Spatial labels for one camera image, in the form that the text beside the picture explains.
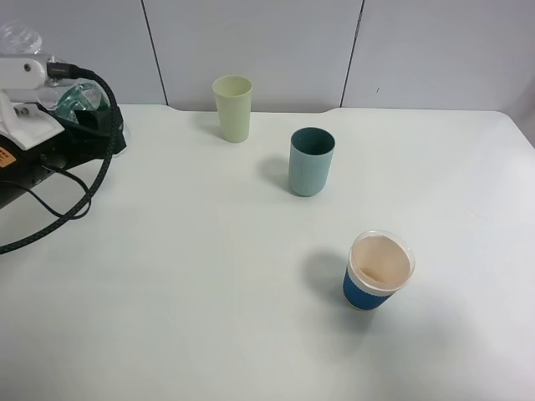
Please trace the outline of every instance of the blue cup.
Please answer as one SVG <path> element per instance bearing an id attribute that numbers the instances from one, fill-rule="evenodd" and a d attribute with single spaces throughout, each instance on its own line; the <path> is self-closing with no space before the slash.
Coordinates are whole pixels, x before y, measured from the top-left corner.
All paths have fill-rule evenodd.
<path id="1" fill-rule="evenodd" d="M 313 196 L 325 186 L 334 152 L 333 136 L 320 128 L 303 128 L 292 135 L 290 188 L 298 195 Z"/>
<path id="2" fill-rule="evenodd" d="M 367 231 L 351 246 L 344 295 L 357 309 L 376 309 L 399 291 L 415 269 L 410 248 L 387 231 Z"/>

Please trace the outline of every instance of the orange label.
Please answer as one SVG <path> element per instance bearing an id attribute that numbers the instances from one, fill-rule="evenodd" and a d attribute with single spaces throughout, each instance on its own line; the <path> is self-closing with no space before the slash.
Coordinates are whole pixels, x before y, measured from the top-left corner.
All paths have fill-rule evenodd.
<path id="1" fill-rule="evenodd" d="M 17 161 L 15 157 L 4 148 L 0 147 L 0 167 L 8 167 L 12 163 Z"/>

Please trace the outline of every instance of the plastic cup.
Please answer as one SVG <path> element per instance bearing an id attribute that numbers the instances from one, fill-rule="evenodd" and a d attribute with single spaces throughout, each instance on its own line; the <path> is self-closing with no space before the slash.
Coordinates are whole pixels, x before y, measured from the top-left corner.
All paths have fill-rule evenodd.
<path id="1" fill-rule="evenodd" d="M 227 75 L 216 79 L 212 88 L 223 138 L 232 143 L 243 142 L 249 136 L 251 81 L 236 75 Z"/>
<path id="2" fill-rule="evenodd" d="M 324 129 L 302 128 L 292 135 L 289 184 L 301 196 L 314 196 L 327 182 L 334 137 Z"/>

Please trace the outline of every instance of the wall seam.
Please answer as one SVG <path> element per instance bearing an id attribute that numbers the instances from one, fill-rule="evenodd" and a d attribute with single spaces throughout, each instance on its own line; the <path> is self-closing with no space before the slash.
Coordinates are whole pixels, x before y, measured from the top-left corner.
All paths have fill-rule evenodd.
<path id="1" fill-rule="evenodd" d="M 140 0 L 140 1 L 141 1 L 141 7 L 143 8 L 143 15 L 145 16 L 145 23 L 147 25 L 147 31 L 149 32 L 150 45 L 152 46 L 152 53 L 154 54 L 154 60 L 156 61 L 156 68 L 158 69 L 158 76 L 160 77 L 161 90 L 164 93 L 164 99 L 166 100 L 166 104 L 169 105 L 169 101 L 167 100 L 166 87 L 164 85 L 164 79 L 161 76 L 160 62 L 158 61 L 158 55 L 156 54 L 156 47 L 154 45 L 154 40 L 152 39 L 152 32 L 150 30 L 149 18 L 147 17 L 147 10 L 145 8 L 145 2 L 144 0 Z"/>
<path id="2" fill-rule="evenodd" d="M 344 90 L 342 91 L 342 99 L 340 100 L 340 107 L 344 107 L 345 90 L 348 86 L 349 73 L 351 71 L 351 63 L 353 63 L 354 48 L 357 43 L 357 37 L 359 36 L 360 22 L 362 21 L 362 13 L 364 11 L 364 3 L 366 3 L 366 0 L 362 0 L 362 4 L 360 5 L 359 20 L 357 21 L 357 28 L 354 30 L 353 47 L 351 48 L 351 55 L 349 56 L 348 71 L 345 74 Z"/>

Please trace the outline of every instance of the cup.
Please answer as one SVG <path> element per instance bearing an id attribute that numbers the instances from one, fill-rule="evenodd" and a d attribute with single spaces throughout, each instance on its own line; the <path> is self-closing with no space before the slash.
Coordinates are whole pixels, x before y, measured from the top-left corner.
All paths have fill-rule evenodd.
<path id="1" fill-rule="evenodd" d="M 349 250 L 345 298 L 357 309 L 375 309 L 409 281 L 414 269 L 412 251 L 398 236 L 367 231 Z"/>
<path id="2" fill-rule="evenodd" d="M 333 159 L 334 138 L 320 128 L 302 128 L 292 135 L 289 184 L 301 196 L 313 196 L 325 186 Z"/>
<path id="3" fill-rule="evenodd" d="M 243 142 L 249 136 L 251 81 L 236 75 L 227 75 L 216 79 L 212 88 L 223 138 L 232 143 Z"/>

